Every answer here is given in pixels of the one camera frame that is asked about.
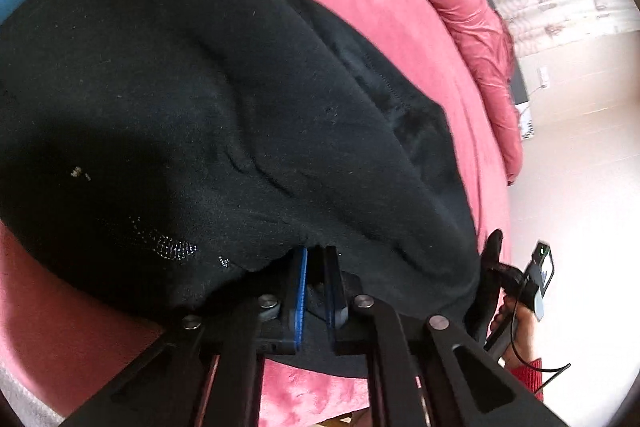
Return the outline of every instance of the human hand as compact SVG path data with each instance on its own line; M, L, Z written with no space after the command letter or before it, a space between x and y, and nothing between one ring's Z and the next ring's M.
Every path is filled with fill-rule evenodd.
M489 329L494 331L506 318L510 317L516 305L516 299L506 296L504 304L498 309L498 314L492 320ZM533 362L538 358L535 349L535 333L538 320L531 310L524 304L519 304L516 308L516 318L518 320L518 329L515 331L514 344L519 355L525 362ZM513 352L513 346L509 343L509 347L502 354L504 367L507 369L516 369L520 367L522 362L518 360Z

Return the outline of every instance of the pink fleece blanket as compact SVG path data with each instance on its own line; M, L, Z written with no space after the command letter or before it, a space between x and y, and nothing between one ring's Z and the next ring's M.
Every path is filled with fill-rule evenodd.
M506 184L517 174L522 150L517 125L510 131L512 54L500 19L483 0L317 1L444 108L479 248L500 228L508 260ZM474 62L479 55L481 64ZM57 279L0 223L0 360L57 413L69 415L159 333ZM264 378L261 427L303 427L367 406L362 380L275 362L267 363Z

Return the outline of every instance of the handheld device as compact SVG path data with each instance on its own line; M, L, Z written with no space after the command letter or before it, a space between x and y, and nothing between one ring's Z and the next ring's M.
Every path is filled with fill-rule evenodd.
M538 241L524 272L505 263L487 264L486 269L504 289L505 294L534 312L538 321L542 320L545 315L543 297L556 272L548 244ZM494 360L500 358L511 342L511 321L514 321L513 331L517 330L518 321L510 315L489 335L484 344L484 350Z

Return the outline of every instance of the wall outlet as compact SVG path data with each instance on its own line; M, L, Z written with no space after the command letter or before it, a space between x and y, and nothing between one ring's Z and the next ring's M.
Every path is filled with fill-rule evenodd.
M538 68L538 77L540 79L540 89L546 89L551 85L551 77L549 76L549 68L540 66Z

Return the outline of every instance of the red sleeve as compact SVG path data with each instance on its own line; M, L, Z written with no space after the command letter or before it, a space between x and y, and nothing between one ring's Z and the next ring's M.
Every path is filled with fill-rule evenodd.
M542 360L537 359L531 362L533 367L537 367L540 369L542 367ZM524 386L529 389L532 393L542 385L542 373L539 371L534 371L530 369L526 365L521 365L520 367L516 367L516 369L510 369L511 374L520 380ZM543 392L540 391L536 398L540 401L543 400Z

